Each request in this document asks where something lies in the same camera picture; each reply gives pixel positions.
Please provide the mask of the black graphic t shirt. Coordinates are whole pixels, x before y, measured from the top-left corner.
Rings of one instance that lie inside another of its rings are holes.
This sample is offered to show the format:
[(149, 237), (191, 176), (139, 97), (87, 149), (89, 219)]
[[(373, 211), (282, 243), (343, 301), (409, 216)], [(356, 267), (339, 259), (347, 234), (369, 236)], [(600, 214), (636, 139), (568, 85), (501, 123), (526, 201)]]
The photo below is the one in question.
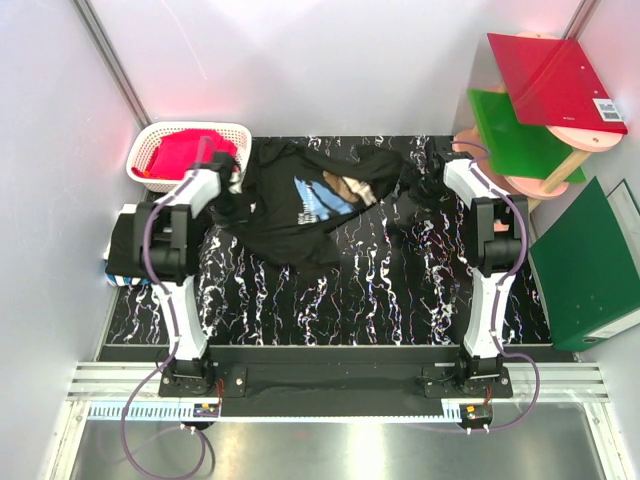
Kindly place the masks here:
[(340, 263), (331, 232), (392, 194), (409, 165), (375, 145), (356, 153), (341, 159), (285, 140), (257, 142), (240, 193), (212, 201), (212, 218), (267, 263), (321, 277)]

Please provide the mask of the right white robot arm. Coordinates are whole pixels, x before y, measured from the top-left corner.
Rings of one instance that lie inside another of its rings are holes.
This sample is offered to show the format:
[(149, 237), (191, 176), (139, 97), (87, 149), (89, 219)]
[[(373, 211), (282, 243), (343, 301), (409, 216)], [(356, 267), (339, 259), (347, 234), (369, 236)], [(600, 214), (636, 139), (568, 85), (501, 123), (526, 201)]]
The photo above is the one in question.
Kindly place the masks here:
[(467, 215), (461, 238), (472, 268), (470, 317), (448, 380), (466, 396), (484, 396), (509, 380), (502, 328), (515, 276), (528, 250), (527, 199), (509, 193), (485, 173), (481, 160), (456, 151), (451, 136), (434, 137), (425, 146), (425, 171), (403, 175), (411, 200), (432, 213), (445, 193), (454, 193)]

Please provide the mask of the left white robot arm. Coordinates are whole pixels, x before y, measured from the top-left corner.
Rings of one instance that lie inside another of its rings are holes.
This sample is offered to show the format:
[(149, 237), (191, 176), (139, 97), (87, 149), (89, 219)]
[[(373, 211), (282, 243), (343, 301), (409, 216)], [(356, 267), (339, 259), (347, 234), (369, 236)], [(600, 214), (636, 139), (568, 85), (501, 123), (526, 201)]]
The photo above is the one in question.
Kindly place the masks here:
[(157, 366), (160, 394), (211, 394), (221, 381), (198, 317), (195, 277), (206, 229), (200, 219), (212, 205), (235, 211), (235, 158), (224, 152), (190, 166), (178, 185), (154, 202), (126, 204), (118, 212), (105, 253), (106, 273), (116, 281), (148, 283), (169, 335), (168, 358)]

